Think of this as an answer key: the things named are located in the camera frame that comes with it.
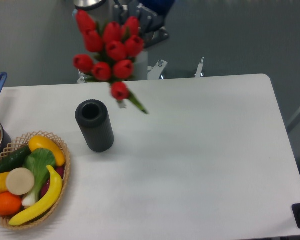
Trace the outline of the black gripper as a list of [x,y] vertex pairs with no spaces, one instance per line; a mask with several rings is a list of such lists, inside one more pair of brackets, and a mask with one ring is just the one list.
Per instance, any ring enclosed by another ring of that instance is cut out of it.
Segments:
[[125,9],[125,17],[119,24],[126,23],[129,17],[139,20],[139,35],[144,40],[144,46],[150,48],[167,40],[170,35],[166,30],[166,18],[170,12],[169,0],[129,0]]

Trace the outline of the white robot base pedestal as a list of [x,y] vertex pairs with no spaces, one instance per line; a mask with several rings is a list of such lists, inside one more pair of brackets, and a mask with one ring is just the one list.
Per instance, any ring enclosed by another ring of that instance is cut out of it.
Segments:
[[[128,4],[128,0],[74,0],[76,10],[73,11],[73,16],[78,10],[83,10],[102,27],[103,24],[116,21],[119,23],[125,17],[124,6]],[[146,51],[136,58],[134,63],[134,81],[148,79],[148,53]]]

